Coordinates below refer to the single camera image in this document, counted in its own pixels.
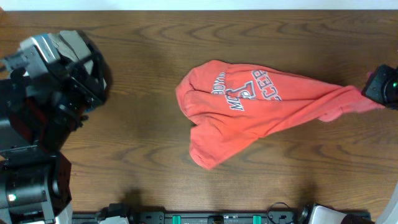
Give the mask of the red soccer t-shirt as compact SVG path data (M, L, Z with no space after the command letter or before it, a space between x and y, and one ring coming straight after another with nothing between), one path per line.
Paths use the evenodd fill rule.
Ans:
M182 113L194 123L190 156L208 170L270 134L382 108L355 86L219 60L190 70L175 92Z

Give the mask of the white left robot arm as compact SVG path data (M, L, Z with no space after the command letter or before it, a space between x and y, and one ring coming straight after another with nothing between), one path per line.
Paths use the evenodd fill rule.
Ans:
M102 55L46 62L37 47L1 59L1 222L133 223L127 206L75 215L71 162L61 149L86 112L106 101Z

